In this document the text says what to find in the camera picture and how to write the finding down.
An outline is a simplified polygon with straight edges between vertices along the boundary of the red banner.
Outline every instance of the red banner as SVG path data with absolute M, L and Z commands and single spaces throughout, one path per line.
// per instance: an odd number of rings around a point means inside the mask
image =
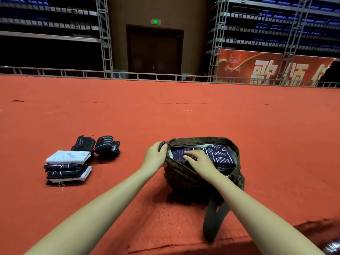
M 217 58 L 219 81 L 229 83 L 273 84 L 283 54 L 222 49 Z M 295 55 L 283 73 L 285 85 L 314 86 L 335 58 Z

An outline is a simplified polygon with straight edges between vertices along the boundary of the open bag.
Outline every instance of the open bag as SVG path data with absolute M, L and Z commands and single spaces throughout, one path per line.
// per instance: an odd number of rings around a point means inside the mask
M 213 242 L 230 208 L 224 203 L 219 192 L 199 176 L 188 161 L 184 160 L 183 157 L 181 159 L 175 158 L 172 153 L 186 147 L 204 149 L 212 145 L 223 145 L 227 148 L 228 155 L 234 160 L 235 166 L 223 171 L 220 168 L 218 170 L 244 190 L 244 176 L 240 172 L 240 151 L 231 140 L 219 137 L 172 139 L 161 142 L 159 150 L 165 143 L 168 144 L 168 151 L 165 158 L 167 166 L 164 168 L 164 177 L 178 195 L 185 196 L 195 203 L 208 203 L 203 223 L 203 234 L 208 241 Z

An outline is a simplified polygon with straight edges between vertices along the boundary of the white thread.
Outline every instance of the white thread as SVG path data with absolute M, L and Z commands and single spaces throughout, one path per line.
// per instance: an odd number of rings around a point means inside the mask
M 59 186 L 59 187 L 62 186 L 62 187 L 63 187 L 63 188 L 62 188 L 62 191 L 63 191 L 63 190 L 64 190 L 64 187 L 65 187 L 65 184 L 64 184 L 63 182 L 59 182 L 59 183 L 58 183 L 58 186 Z

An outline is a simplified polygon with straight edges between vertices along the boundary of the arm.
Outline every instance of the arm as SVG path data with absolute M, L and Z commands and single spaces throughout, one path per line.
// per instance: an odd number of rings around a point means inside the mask
M 195 161 L 189 156 L 184 156 L 184 159 L 189 161 L 195 171 L 219 191 L 262 254 L 323 254 L 293 226 L 217 171 L 203 151 L 188 151 L 185 154 L 197 158 Z
M 159 144 L 147 150 L 142 167 L 132 176 L 71 215 L 25 254 L 89 254 L 164 163 L 167 145 L 158 152 Z

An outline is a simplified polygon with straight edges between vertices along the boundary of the barrier fence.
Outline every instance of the barrier fence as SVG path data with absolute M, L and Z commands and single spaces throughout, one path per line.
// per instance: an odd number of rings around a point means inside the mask
M 291 81 L 278 79 L 253 79 L 242 77 L 220 77 L 206 75 L 182 75 L 182 74 L 155 74 L 120 71 L 91 71 L 51 68 L 29 68 L 0 66 L 0 75 L 22 75 L 40 77 L 67 77 L 67 78 L 94 78 L 94 79 L 121 79 L 132 81 L 175 81 L 195 82 L 211 84 L 251 84 L 271 86 L 294 86 L 294 87 L 325 87 L 340 88 L 340 83 L 325 81 Z

